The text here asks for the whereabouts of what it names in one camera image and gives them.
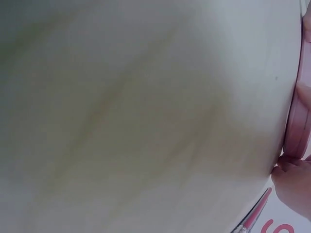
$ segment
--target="finger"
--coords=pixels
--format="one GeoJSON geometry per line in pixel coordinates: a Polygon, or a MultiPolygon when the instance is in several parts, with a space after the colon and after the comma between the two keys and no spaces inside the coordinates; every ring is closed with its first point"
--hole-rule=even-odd
{"type": "Polygon", "coordinates": [[[310,170],[311,169],[311,165],[307,162],[307,161],[303,161],[301,159],[295,159],[292,164],[302,168],[302,169],[306,169],[306,170],[310,170]]]}
{"type": "Polygon", "coordinates": [[[284,174],[285,172],[279,166],[275,166],[271,172],[273,183],[276,185],[284,174]]]}
{"type": "Polygon", "coordinates": [[[311,110],[311,88],[301,82],[297,82],[296,90],[301,102],[311,110]]]}
{"type": "Polygon", "coordinates": [[[291,162],[292,158],[289,156],[281,156],[278,159],[277,165],[285,172],[297,167],[291,162]]]}
{"type": "Polygon", "coordinates": [[[303,17],[303,25],[305,28],[305,40],[311,42],[311,3],[309,3],[307,12],[303,17]]]}

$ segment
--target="pink rim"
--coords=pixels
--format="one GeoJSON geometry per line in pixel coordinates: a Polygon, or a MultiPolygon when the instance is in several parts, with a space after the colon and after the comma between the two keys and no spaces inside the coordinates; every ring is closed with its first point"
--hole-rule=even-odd
{"type": "MultiPolygon", "coordinates": [[[[311,43],[307,43],[304,36],[297,80],[311,87],[311,43]]],[[[285,133],[284,153],[288,156],[302,158],[308,146],[310,132],[311,114],[301,103],[295,91],[285,133]]]]}

